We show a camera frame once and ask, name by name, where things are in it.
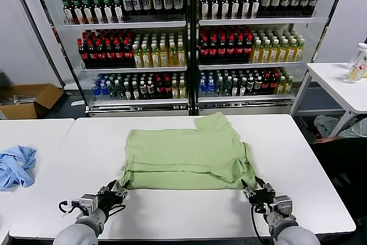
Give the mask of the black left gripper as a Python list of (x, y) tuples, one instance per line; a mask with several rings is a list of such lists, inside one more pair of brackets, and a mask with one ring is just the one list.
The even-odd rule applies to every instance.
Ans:
[(112, 180), (101, 187), (97, 193), (98, 208), (105, 214), (116, 208), (124, 208), (123, 200), (127, 197), (129, 184), (129, 181), (121, 184), (117, 180)]

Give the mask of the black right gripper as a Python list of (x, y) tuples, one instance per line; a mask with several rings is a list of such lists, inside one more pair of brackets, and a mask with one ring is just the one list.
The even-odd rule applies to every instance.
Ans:
[(241, 179), (243, 191), (245, 196), (248, 197), (249, 203), (261, 207), (265, 204), (273, 204), (276, 193), (271, 184), (265, 182), (262, 178), (258, 176), (255, 177), (255, 180), (259, 186), (259, 188), (257, 189), (259, 193), (253, 193), (253, 189), (250, 188), (243, 179)]

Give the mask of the person hand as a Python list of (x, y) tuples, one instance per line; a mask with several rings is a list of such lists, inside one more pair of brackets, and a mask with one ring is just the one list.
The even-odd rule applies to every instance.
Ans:
[(318, 144), (318, 143), (327, 143), (327, 142), (332, 142), (332, 141), (337, 141), (339, 140), (338, 136), (334, 136), (331, 138), (322, 138), (322, 139), (317, 139), (314, 143)]

